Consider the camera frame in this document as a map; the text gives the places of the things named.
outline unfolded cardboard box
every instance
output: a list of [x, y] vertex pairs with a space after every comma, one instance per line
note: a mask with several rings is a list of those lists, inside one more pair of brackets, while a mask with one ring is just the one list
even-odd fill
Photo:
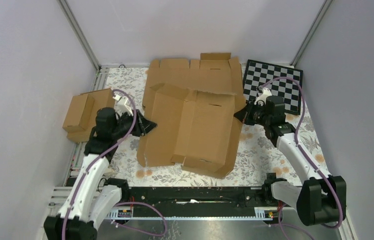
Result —
[[234, 113], [245, 103], [241, 66], [230, 53], [153, 60], [143, 108], [157, 127], [140, 138], [138, 162], [181, 163], [183, 170], [223, 178], [234, 168], [242, 128]]
[[66, 113], [63, 129], [68, 133], [83, 131], [88, 126], [94, 98], [88, 94], [74, 96]]
[[88, 119], [88, 124], [85, 130], [68, 132], [67, 134], [67, 138], [75, 143], [88, 141], [91, 129], [95, 126], [95, 118], [97, 117], [97, 111], [105, 107], [115, 107], [115, 99], [113, 99], [113, 93], [110, 88], [86, 92], [79, 96], [92, 97], [94, 99], [94, 104], [91, 108], [91, 114]]

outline small cardboard box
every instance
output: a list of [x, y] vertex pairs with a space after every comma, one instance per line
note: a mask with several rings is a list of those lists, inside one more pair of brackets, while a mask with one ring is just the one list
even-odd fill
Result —
[[88, 124], [85, 130], [77, 132], [68, 132], [67, 138], [74, 143], [88, 141], [91, 133], [91, 129], [95, 126], [95, 118], [97, 117], [97, 111], [102, 108], [115, 107], [115, 99], [113, 99], [113, 93], [110, 88], [106, 88], [98, 91], [91, 91], [83, 93], [79, 96], [90, 96], [94, 99], [94, 104], [91, 109], [91, 114], [88, 119]]
[[234, 113], [245, 104], [241, 66], [230, 53], [153, 60], [143, 108], [157, 127], [140, 138], [138, 162], [181, 163], [183, 170], [223, 178], [234, 168], [243, 125]]
[[68, 133], [85, 130], [90, 119], [94, 98], [85, 94], [78, 95], [70, 101], [69, 109], [63, 122], [63, 129]]

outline white wall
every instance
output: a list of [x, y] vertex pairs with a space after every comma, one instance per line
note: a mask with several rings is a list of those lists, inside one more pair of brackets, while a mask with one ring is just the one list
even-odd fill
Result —
[[298, 67], [359, 240], [374, 240], [374, 1], [334, 1]]
[[55, 0], [0, 0], [0, 239], [31, 240], [63, 180], [62, 130], [94, 70]]
[[232, 52], [293, 60], [324, 0], [68, 0], [101, 64]]

